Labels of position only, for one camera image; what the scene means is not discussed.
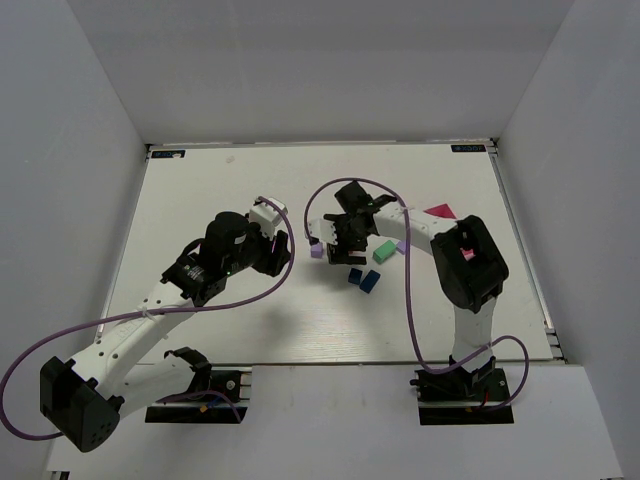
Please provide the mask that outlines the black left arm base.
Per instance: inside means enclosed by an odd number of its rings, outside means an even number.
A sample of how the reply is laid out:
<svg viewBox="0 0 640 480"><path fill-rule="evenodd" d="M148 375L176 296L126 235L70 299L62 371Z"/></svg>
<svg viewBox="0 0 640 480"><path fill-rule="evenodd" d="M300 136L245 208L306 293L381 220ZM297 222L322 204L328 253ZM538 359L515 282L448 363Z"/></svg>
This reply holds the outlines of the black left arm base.
<svg viewBox="0 0 640 480"><path fill-rule="evenodd" d="M185 360L188 385L170 394L172 401L156 402L145 412L148 424L239 425L250 401L250 368L220 367L195 349L164 353L164 360Z"/></svg>

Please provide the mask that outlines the pink plastic box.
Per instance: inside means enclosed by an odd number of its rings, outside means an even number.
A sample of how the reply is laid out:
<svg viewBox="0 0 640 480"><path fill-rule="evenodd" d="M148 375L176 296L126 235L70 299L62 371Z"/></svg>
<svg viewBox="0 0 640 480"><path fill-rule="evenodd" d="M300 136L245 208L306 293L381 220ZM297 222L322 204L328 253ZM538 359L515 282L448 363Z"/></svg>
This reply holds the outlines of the pink plastic box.
<svg viewBox="0 0 640 480"><path fill-rule="evenodd" d="M450 206L447 203L427 208L424 210L424 212L426 214L439 217L439 218L444 218L444 219L455 220L457 218L456 214L453 212L453 210L450 208Z"/></svg>

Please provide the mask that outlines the blue cube block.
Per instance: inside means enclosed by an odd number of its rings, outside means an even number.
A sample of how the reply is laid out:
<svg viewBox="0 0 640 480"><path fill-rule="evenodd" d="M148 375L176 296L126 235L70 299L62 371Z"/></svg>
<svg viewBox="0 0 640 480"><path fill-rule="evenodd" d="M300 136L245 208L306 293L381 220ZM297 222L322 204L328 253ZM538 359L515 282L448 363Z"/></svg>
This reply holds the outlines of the blue cube block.
<svg viewBox="0 0 640 480"><path fill-rule="evenodd" d="M350 284L359 285L361 283L363 271L358 268L351 268L348 274L348 282Z"/></svg>

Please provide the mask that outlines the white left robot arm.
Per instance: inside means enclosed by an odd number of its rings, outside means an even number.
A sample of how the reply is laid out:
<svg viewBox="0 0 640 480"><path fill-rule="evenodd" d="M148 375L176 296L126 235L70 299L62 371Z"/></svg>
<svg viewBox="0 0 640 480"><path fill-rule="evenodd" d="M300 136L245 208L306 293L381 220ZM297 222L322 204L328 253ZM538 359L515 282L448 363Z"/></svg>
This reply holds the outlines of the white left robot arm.
<svg viewBox="0 0 640 480"><path fill-rule="evenodd" d="M69 360L57 357L40 371L41 413L75 447L91 452L129 414L157 401L187 401L213 395L212 365L195 349L170 349L144 373L137 363L169 333L221 294L234 275L252 269L285 280L295 243L287 209L259 199L248 213L225 211L204 237L189 243L140 302L122 320Z"/></svg>

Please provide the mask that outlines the green wood block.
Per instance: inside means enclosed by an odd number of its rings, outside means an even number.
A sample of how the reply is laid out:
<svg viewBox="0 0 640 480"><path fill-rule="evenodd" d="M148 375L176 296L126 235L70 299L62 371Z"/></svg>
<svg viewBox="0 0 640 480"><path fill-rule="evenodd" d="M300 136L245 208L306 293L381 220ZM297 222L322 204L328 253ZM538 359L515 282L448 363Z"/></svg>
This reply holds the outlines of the green wood block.
<svg viewBox="0 0 640 480"><path fill-rule="evenodd" d="M386 242L381 244L378 248L376 248L373 251L372 258L376 263L382 264L395 252L396 252L395 242L392 240L387 240Z"/></svg>

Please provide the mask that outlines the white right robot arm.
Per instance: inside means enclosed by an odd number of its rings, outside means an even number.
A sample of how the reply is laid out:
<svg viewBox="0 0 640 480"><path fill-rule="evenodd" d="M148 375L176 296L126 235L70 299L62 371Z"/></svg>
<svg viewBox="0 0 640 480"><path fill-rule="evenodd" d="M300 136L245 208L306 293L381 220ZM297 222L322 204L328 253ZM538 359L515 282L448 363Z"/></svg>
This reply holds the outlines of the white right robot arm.
<svg viewBox="0 0 640 480"><path fill-rule="evenodd" d="M484 222L471 215L447 220L414 210L387 188L377 198L363 188L365 179L346 178L335 199L342 211L305 221L312 241L327 244L331 264L360 265L354 254L364 252L371 236L405 243L404 289L409 334L418 363L435 375L457 368L473 373L492 364L493 316L509 269ZM440 287L454 310L454 343L450 365L434 369L424 360L415 328L412 302L411 255L417 249L430 255Z"/></svg>

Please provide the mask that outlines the dark blue long block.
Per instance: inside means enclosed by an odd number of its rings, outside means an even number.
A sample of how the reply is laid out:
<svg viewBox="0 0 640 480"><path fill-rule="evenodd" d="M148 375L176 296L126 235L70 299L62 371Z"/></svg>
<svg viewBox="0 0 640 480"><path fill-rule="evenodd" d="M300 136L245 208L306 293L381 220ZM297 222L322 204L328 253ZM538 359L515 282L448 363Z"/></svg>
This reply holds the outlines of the dark blue long block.
<svg viewBox="0 0 640 480"><path fill-rule="evenodd" d="M370 270L361 280L359 288L367 294L370 294L376 284L379 282L381 274L377 271Z"/></svg>

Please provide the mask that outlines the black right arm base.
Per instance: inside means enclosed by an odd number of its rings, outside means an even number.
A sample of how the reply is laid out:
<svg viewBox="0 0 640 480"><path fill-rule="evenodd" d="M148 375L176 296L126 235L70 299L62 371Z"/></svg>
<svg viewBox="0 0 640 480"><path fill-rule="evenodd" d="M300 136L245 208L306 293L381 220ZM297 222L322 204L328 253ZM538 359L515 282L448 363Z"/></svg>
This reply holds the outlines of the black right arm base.
<svg viewBox="0 0 640 480"><path fill-rule="evenodd" d="M409 384L415 389L421 426L507 425L514 423L510 406L497 406L510 397L504 370L495 369L471 389L453 376L415 372Z"/></svg>

